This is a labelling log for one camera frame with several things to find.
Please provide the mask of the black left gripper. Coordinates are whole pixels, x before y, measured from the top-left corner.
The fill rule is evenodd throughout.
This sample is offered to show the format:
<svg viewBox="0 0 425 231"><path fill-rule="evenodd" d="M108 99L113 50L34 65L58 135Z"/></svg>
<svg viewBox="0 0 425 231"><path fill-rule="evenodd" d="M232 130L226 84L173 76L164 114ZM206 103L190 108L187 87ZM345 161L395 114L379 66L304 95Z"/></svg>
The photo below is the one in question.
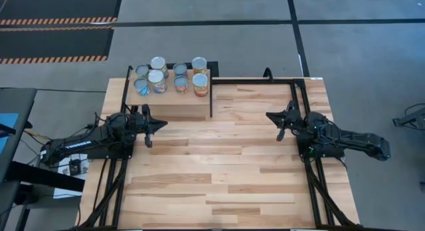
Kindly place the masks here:
<svg viewBox="0 0 425 231"><path fill-rule="evenodd" d="M148 148L152 148L153 142L151 140L151 136L153 134L153 130L159 130L165 127L168 122L152 117L150 108L147 104L141 106L141 112L138 111L138 107L132 106L131 114L134 116L136 133L144 133L145 145Z"/></svg>

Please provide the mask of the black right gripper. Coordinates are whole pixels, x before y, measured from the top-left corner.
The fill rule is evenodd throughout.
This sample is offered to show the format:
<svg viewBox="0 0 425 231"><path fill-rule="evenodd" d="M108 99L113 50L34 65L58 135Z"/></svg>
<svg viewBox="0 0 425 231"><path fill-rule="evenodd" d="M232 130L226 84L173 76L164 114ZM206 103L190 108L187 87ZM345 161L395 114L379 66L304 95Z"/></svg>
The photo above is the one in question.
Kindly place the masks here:
<svg viewBox="0 0 425 231"><path fill-rule="evenodd" d="M298 135L305 129L300 111L295 107L294 101L289 101L286 109L282 112L266 112L269 118L280 129L278 141L282 141L287 129L294 135Z"/></svg>

